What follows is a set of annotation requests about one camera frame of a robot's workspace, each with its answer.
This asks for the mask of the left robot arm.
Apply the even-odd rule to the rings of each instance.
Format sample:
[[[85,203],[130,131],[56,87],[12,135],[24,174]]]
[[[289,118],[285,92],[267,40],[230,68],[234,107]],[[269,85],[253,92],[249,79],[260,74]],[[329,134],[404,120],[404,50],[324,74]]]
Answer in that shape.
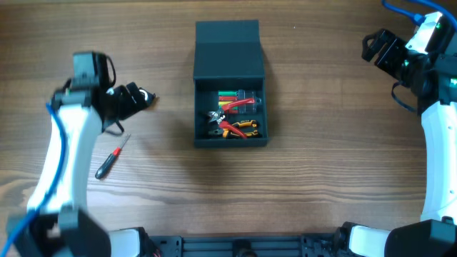
[[[23,216],[11,216],[1,251],[21,256],[160,256],[143,228],[108,232],[87,210],[87,183],[97,137],[150,107],[155,96],[135,83],[116,86],[109,56],[73,55],[74,75],[46,109],[51,138],[39,182]]]

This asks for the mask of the black round tape measure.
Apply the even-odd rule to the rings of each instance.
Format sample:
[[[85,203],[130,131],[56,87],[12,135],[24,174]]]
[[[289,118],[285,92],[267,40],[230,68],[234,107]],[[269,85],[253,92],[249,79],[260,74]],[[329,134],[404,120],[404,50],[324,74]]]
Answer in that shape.
[[[146,89],[139,88],[139,93],[143,96],[146,108],[150,107],[156,99],[156,94],[150,93]]]

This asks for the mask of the orange black pliers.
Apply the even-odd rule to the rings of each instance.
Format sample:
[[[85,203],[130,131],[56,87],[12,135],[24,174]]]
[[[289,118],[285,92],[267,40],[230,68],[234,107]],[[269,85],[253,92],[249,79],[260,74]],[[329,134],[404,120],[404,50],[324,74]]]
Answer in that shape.
[[[255,138],[260,133],[257,130],[258,122],[256,120],[244,120],[230,124],[228,121],[222,121],[217,129],[208,132],[209,136],[231,138]]]

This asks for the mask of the clear case coloured screwdrivers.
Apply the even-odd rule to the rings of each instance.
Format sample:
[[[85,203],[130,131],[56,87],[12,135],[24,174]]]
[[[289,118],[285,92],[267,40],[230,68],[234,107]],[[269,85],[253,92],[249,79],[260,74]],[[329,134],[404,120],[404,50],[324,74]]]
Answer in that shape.
[[[255,114],[257,108],[261,105],[261,99],[256,95],[255,91],[245,91],[242,89],[238,91],[219,91],[218,99],[219,108],[232,104],[235,101],[254,99],[253,103],[241,104],[230,108],[226,111],[227,114]]]

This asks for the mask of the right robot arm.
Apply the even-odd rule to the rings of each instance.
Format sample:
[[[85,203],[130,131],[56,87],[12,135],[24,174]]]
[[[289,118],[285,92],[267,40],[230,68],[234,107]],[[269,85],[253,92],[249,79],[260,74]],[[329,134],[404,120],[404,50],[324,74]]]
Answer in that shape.
[[[335,256],[456,255],[456,18],[424,1],[426,15],[392,8],[416,25],[409,41],[386,29],[366,36],[362,57],[410,89],[426,140],[426,197],[420,221],[391,231],[345,223],[333,236]]]

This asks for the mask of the red handled cutters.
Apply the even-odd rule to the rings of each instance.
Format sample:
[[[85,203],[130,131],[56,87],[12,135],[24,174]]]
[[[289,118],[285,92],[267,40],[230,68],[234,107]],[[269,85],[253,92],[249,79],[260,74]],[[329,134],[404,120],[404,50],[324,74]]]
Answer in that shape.
[[[219,125],[220,129],[227,129],[229,132],[233,132],[237,136],[240,136],[243,139],[247,139],[247,135],[244,132],[242,132],[239,128],[236,128],[235,126],[231,125],[228,121],[225,121],[225,114],[232,108],[255,103],[255,98],[247,98],[238,101],[233,101],[229,104],[225,104],[217,111],[210,111],[207,113],[207,116],[209,117],[209,123],[216,122]]]

